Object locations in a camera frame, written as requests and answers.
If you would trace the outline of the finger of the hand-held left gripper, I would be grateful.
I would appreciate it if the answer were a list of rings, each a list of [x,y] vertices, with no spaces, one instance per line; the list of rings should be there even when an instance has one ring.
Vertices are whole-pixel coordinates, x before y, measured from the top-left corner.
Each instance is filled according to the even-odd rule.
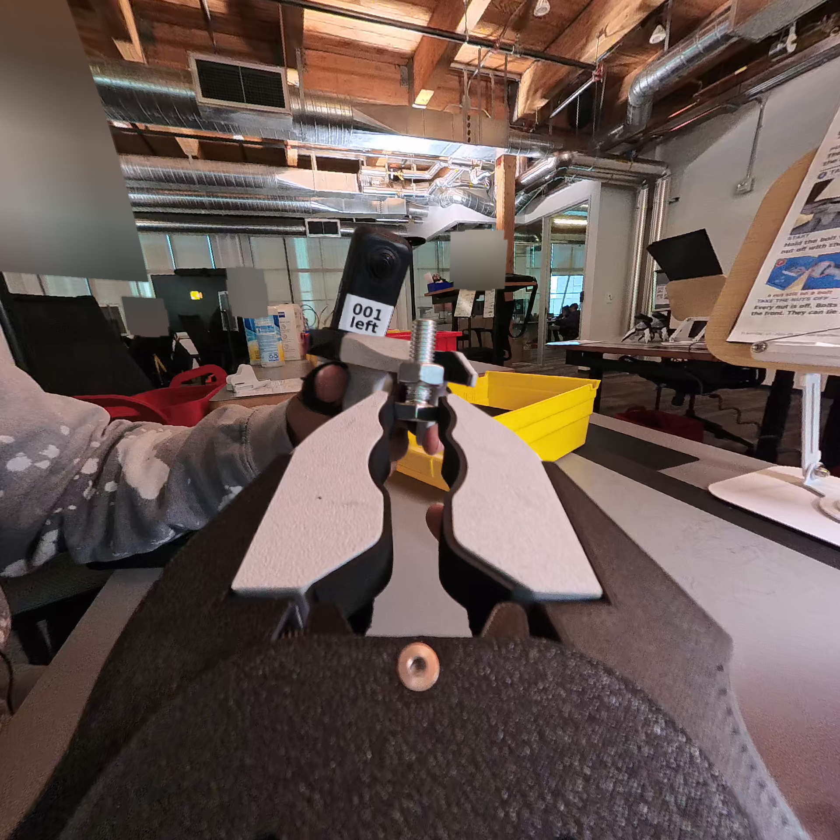
[[[343,336],[341,362],[348,367],[351,380],[396,374],[406,362],[406,341],[387,336]]]
[[[446,384],[476,386],[479,373],[461,352],[436,351],[434,363],[443,369],[443,380]]]

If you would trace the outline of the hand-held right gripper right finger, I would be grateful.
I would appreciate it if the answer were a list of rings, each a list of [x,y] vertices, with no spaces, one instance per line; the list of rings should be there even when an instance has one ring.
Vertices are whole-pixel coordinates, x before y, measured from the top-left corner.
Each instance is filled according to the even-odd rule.
[[[457,395],[438,405],[448,486],[439,538],[445,591],[479,634],[495,607],[598,602],[603,587],[552,476],[519,436]]]

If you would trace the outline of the silver bolt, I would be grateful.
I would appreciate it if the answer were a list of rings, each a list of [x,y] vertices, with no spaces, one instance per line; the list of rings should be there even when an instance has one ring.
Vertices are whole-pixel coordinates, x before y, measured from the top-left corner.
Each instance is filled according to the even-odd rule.
[[[412,326],[407,361],[434,362],[436,324],[431,319],[416,319]],[[406,386],[397,380],[395,392],[395,418],[410,428],[415,435],[424,434],[436,417],[440,386]]]

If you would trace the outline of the person's left forearm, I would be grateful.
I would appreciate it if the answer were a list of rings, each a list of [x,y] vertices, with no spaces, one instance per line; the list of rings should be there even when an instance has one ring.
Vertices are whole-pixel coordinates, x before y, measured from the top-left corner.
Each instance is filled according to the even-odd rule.
[[[292,442],[287,404],[227,406],[194,427],[111,420],[1,368],[1,572],[147,553],[204,527]]]

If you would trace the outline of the person's left hand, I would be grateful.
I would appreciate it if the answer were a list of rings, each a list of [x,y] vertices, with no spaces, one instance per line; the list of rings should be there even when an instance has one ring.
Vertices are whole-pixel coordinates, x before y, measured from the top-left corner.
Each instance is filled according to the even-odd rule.
[[[301,391],[287,401],[287,428],[290,440],[297,446],[333,416],[333,409],[339,412],[349,381],[349,375],[341,364],[327,362],[311,371],[302,381]],[[426,454],[435,455],[443,451],[438,427],[432,424],[426,431],[422,447]],[[391,474],[397,463],[408,450],[408,428],[395,421],[390,434]]]

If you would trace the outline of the red plastic bin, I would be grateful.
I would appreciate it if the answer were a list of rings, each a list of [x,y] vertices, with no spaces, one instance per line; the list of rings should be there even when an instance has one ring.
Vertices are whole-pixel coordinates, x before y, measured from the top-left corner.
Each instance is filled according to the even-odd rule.
[[[388,338],[409,341],[412,337],[410,331],[396,331],[388,330],[386,336]],[[458,351],[459,342],[464,338],[461,331],[437,331],[436,332],[436,351]]]

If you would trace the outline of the yellow plastic bin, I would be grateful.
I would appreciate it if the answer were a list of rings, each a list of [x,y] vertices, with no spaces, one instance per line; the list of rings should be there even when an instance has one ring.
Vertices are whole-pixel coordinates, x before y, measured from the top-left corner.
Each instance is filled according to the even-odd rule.
[[[479,374],[476,385],[450,391],[493,416],[544,461],[555,462],[586,440],[599,382],[511,371]]]

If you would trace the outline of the white carton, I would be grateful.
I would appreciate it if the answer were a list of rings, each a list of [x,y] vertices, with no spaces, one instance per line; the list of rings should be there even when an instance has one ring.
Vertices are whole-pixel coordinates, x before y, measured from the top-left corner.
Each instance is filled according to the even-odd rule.
[[[285,303],[270,310],[276,318],[285,361],[304,361],[308,352],[308,325],[301,305]]]

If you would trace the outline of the wipes canister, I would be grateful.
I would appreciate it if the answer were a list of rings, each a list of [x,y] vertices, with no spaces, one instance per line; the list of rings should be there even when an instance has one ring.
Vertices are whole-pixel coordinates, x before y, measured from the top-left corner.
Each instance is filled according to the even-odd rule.
[[[245,318],[244,328],[250,363],[265,368],[284,364],[278,316]]]

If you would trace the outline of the spare black gripper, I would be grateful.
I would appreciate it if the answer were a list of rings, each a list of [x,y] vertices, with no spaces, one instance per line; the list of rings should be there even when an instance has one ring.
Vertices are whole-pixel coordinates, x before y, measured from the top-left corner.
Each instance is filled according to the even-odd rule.
[[[650,315],[638,313],[633,327],[623,336],[623,343],[667,343],[672,330],[670,311],[655,311]]]

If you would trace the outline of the white vent grille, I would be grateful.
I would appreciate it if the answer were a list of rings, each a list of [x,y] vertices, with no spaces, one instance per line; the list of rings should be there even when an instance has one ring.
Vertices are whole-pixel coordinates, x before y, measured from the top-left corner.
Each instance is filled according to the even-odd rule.
[[[284,67],[195,54],[189,55],[189,67],[200,104],[291,113]]]

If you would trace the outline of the wooden stand with black panel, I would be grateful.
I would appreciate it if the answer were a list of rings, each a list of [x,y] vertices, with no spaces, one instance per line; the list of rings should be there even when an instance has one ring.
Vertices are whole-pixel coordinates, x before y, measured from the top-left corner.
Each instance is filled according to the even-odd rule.
[[[710,317],[726,276],[706,229],[660,239],[647,252],[667,278],[672,317],[679,322]]]

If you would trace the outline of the black mesh chair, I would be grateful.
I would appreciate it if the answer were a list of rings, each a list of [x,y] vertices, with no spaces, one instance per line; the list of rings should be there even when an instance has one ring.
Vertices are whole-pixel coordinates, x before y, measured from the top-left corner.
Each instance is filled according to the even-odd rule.
[[[14,362],[46,392],[135,396],[153,387],[94,297],[2,292],[2,328]]]

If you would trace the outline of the large silver duct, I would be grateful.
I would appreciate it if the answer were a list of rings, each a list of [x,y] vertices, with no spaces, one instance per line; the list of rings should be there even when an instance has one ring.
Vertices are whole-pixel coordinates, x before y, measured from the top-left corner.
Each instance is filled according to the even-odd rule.
[[[492,161],[499,154],[542,159],[562,149],[561,140],[513,129],[507,121],[476,110],[463,116],[357,102],[320,91],[301,95],[291,89],[290,110],[284,112],[234,101],[202,101],[186,70],[108,59],[92,61],[90,70],[112,122],[464,161]]]

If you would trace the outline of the silver ventilation duct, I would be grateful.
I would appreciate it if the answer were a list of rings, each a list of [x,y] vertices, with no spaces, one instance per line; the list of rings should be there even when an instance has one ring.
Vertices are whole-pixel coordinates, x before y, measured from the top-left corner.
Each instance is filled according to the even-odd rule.
[[[658,95],[704,67],[736,40],[731,6],[727,5],[693,34],[640,70],[627,93],[624,128],[643,129]]]

